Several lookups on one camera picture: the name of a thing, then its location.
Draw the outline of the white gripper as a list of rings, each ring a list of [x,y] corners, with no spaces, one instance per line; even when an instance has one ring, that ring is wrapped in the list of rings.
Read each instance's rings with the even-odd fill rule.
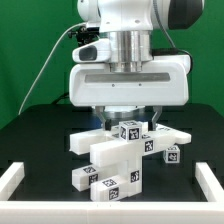
[[[154,106],[148,130],[156,130],[161,106],[184,105],[189,98],[188,55],[155,56],[141,72],[113,73],[106,63],[78,64],[70,73],[69,97],[75,106],[96,106],[104,130],[111,120],[103,106]]]

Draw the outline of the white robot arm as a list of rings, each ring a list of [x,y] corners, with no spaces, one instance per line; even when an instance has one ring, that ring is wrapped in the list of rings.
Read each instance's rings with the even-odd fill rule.
[[[193,60],[186,51],[151,48],[155,29],[187,29],[201,16],[204,0],[78,0],[78,12],[97,41],[75,49],[69,97],[76,106],[126,111],[151,106],[150,130],[164,106],[188,101],[187,75]]]

